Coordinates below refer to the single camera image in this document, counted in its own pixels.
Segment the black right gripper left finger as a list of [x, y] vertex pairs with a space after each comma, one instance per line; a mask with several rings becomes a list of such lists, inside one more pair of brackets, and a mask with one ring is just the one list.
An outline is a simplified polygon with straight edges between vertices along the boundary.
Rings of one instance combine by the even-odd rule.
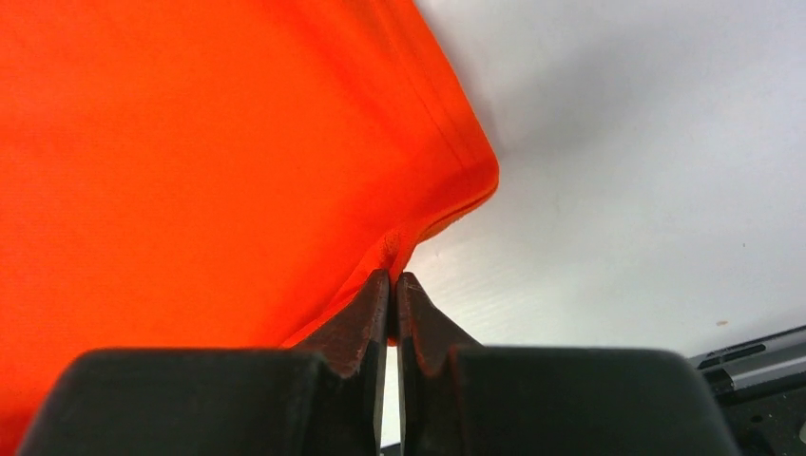
[[391, 283], [375, 270], [354, 298], [297, 343], [320, 356], [303, 455], [378, 455]]

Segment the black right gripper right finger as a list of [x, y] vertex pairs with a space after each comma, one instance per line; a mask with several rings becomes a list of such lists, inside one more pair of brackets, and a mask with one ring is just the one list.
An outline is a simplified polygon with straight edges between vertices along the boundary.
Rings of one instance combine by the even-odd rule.
[[404, 455], [461, 455], [463, 435], [453, 358], [480, 343], [436, 308], [417, 277], [395, 288], [401, 445]]

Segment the orange t-shirt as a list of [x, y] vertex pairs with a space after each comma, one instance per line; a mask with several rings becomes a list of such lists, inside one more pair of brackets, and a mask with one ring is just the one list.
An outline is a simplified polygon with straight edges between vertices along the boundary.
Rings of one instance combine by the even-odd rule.
[[495, 191], [412, 1], [1, 5], [1, 451], [106, 347], [300, 339]]

